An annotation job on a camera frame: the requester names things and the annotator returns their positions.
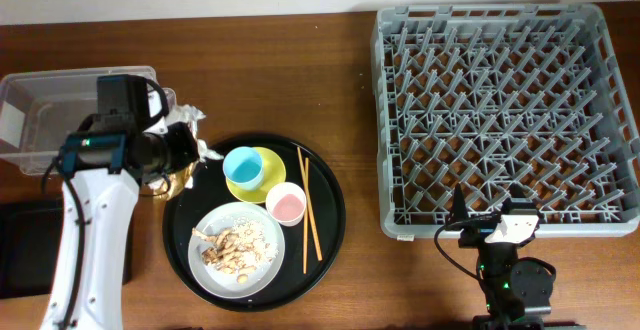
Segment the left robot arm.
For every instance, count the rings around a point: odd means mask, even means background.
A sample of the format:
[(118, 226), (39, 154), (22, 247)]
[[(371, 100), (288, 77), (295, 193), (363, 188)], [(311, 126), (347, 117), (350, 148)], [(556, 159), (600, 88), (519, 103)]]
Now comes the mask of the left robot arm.
[(137, 75), (96, 81), (97, 110), (49, 168), (63, 180), (63, 228), (44, 329), (120, 329), (127, 237), (142, 186), (198, 160), (183, 122), (167, 125), (166, 93)]

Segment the grey plate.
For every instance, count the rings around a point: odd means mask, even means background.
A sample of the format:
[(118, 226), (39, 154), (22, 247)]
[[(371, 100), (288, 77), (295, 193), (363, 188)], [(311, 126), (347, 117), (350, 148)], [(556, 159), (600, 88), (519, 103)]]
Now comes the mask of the grey plate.
[(255, 220), (262, 223), (265, 227), (267, 240), (274, 242), (279, 250), (279, 254), (271, 265), (258, 269), (244, 283), (238, 283), (235, 275), (223, 274), (206, 266), (200, 259), (200, 252), (205, 248), (205, 243), (197, 239), (193, 234), (191, 234), (188, 245), (189, 269), (196, 282), (206, 292), (223, 299), (240, 299), (263, 290), (274, 280), (284, 261), (286, 249), (284, 232), (279, 223), (272, 219), (264, 208), (258, 205), (245, 202), (232, 202), (221, 205), (205, 215), (193, 228), (211, 235), (218, 233), (223, 228), (233, 226), (236, 221), (241, 219)]

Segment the pink cup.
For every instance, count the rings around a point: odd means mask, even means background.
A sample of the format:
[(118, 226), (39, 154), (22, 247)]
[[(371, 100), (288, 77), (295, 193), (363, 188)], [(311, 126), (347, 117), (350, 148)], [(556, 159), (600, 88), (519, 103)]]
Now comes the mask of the pink cup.
[(268, 192), (265, 202), (269, 215), (286, 227), (293, 227), (302, 220), (306, 205), (304, 190), (291, 182), (275, 185)]

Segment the black rectangular bin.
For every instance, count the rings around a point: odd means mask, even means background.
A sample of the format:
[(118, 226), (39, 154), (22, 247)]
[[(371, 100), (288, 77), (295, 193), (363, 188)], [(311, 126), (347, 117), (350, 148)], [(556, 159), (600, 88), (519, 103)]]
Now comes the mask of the black rectangular bin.
[(41, 200), (1, 206), (1, 297), (51, 292), (63, 227), (63, 203)]

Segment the wooden chopstick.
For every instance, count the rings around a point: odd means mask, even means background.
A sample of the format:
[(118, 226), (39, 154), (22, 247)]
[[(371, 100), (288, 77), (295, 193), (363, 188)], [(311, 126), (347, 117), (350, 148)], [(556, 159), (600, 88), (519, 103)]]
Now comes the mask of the wooden chopstick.
[(306, 199), (306, 204), (305, 204), (305, 212), (304, 212), (304, 216), (303, 216), (303, 274), (307, 274), (307, 264), (308, 264), (308, 232), (309, 232), (309, 224), (308, 224), (308, 218), (309, 218), (309, 211), (308, 211), (308, 205), (309, 205), (309, 200), (308, 200), (308, 159), (304, 159), (303, 160), (303, 185), (304, 185), (304, 191), (305, 191), (305, 199)]
[(315, 221), (315, 214), (314, 214), (314, 210), (313, 210), (312, 199), (311, 199), (311, 195), (310, 195), (309, 159), (305, 158), (302, 155), (302, 150), (301, 150), (300, 147), (297, 148), (297, 156), (298, 156), (299, 165), (300, 165), (300, 169), (301, 169), (304, 191), (305, 191), (305, 195), (306, 195), (306, 198), (307, 198), (307, 205), (306, 205), (307, 222), (308, 222), (308, 225), (310, 226), (310, 229), (311, 229), (311, 235), (312, 235), (313, 244), (314, 244), (314, 247), (315, 247), (317, 260), (319, 262), (321, 262), (323, 260), (322, 248), (321, 248), (321, 244), (320, 244), (320, 239), (319, 239), (318, 230), (317, 230), (316, 221)]

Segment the blue cup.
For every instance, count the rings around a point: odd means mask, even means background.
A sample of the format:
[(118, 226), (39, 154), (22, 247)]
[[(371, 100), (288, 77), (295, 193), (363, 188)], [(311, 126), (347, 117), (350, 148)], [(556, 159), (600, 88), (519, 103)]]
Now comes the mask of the blue cup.
[(263, 159), (254, 148), (247, 146), (234, 148), (223, 160), (223, 173), (239, 188), (255, 190), (264, 180)]

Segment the left wooden chopstick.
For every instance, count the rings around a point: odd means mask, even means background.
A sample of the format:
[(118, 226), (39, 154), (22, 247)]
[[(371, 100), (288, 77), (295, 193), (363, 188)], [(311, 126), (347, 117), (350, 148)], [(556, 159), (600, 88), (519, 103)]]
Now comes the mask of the left wooden chopstick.
[(304, 212), (304, 216), (303, 216), (303, 274), (307, 274), (307, 264), (308, 264), (308, 232), (309, 232), (309, 224), (308, 224), (308, 218), (309, 218), (309, 211), (308, 211), (308, 205), (309, 205), (309, 200), (308, 200), (308, 159), (304, 159), (303, 160), (303, 185), (304, 185), (304, 191), (305, 191), (305, 199), (306, 199), (306, 204), (305, 204), (305, 212)]

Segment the clear plastic bin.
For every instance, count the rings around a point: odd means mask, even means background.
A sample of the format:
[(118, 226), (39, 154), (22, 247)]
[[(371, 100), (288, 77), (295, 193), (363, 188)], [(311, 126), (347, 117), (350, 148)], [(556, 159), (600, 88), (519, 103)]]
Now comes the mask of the clear plastic bin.
[(1, 80), (1, 159), (28, 176), (44, 173), (66, 137), (97, 111), (97, 78), (132, 74), (156, 80), (150, 66), (15, 73)]

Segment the round black tray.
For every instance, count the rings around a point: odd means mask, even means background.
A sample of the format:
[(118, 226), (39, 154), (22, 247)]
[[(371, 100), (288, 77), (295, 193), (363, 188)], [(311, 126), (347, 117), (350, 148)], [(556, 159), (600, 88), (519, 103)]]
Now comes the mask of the round black tray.
[(199, 164), (194, 185), (171, 199), (164, 211), (163, 241), (168, 260), (181, 281), (196, 295), (221, 308), (238, 312), (271, 310), (291, 303), (310, 291), (328, 272), (338, 255), (346, 228), (346, 209), (339, 183), (328, 165), (311, 149), (292, 139), (274, 134), (245, 134), (213, 145), (226, 154), (240, 146), (265, 147), (276, 152), (286, 167), (286, 179), (301, 182), (297, 148), (309, 159), (310, 195), (322, 248), (319, 262), (315, 247), (308, 250), (307, 274), (303, 274), (303, 230), (300, 225), (281, 226), (285, 237), (285, 255), (281, 268), (263, 290), (240, 299), (223, 299), (201, 287), (188, 264), (188, 245), (195, 227), (215, 208), (241, 202), (228, 190), (219, 161)]

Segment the right wooden chopstick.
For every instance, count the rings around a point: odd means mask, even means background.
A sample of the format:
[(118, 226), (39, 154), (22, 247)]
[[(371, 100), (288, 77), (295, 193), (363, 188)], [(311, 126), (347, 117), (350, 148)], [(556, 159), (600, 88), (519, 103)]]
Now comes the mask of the right wooden chopstick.
[(311, 195), (310, 195), (309, 159), (305, 158), (302, 155), (302, 150), (301, 150), (300, 147), (297, 148), (297, 156), (298, 156), (299, 165), (300, 165), (300, 169), (301, 169), (304, 191), (305, 191), (305, 195), (306, 195), (306, 198), (307, 198), (307, 205), (306, 205), (307, 222), (308, 222), (308, 225), (310, 226), (310, 229), (311, 229), (311, 235), (312, 235), (313, 244), (314, 244), (314, 247), (315, 247), (317, 260), (319, 262), (321, 262), (323, 260), (322, 248), (321, 248), (321, 244), (320, 244), (320, 239), (319, 239), (318, 230), (317, 230), (316, 221), (315, 221), (315, 214), (314, 214), (314, 210), (313, 210), (312, 199), (311, 199)]

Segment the grey dishwasher rack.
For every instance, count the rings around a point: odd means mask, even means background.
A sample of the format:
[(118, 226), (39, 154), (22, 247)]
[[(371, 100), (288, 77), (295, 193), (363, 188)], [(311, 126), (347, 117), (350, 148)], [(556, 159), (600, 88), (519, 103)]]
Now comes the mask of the grey dishwasher rack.
[(594, 4), (382, 9), (371, 36), (380, 226), (438, 234), (461, 187), (473, 215), (513, 185), (542, 237), (639, 226), (639, 133)]

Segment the white gold wrapper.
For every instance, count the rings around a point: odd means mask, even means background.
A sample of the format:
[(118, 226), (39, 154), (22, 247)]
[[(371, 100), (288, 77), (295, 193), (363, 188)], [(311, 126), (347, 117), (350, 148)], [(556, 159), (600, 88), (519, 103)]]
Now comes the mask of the white gold wrapper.
[(184, 123), (193, 135), (196, 142), (196, 160), (191, 162), (186, 168), (170, 174), (167, 180), (157, 180), (151, 182), (148, 187), (152, 190), (150, 194), (154, 199), (168, 201), (179, 195), (185, 189), (193, 187), (193, 177), (196, 166), (205, 163), (207, 160), (220, 161), (224, 156), (208, 147), (207, 143), (198, 138), (198, 122), (206, 118), (206, 115), (192, 105), (176, 105), (165, 118), (165, 125)]

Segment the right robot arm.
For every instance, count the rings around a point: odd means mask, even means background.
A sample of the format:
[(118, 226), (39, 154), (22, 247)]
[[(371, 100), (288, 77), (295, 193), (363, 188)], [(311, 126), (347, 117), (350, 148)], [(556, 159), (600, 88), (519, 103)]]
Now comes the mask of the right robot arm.
[[(522, 188), (513, 184), (499, 210), (472, 216), (466, 206), (462, 187), (454, 189), (451, 213), (434, 236), (440, 254), (454, 267), (474, 279), (486, 301), (487, 313), (471, 321), (474, 330), (580, 329), (576, 323), (546, 323), (551, 313), (550, 298), (556, 269), (550, 263), (518, 255), (518, 250), (535, 239), (539, 211), (526, 198)], [(465, 268), (449, 256), (439, 244), (444, 231), (459, 233), (458, 246), (478, 251), (475, 269)]]

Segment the food scraps on plate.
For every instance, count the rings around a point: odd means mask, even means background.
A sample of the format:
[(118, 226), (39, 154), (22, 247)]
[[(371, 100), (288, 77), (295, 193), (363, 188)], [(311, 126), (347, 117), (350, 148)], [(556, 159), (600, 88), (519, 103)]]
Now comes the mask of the food scraps on plate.
[(267, 240), (264, 225), (255, 220), (241, 219), (211, 235), (193, 228), (192, 234), (205, 243), (200, 252), (203, 263), (217, 272), (235, 275), (238, 283), (271, 265), (279, 254), (277, 245)]

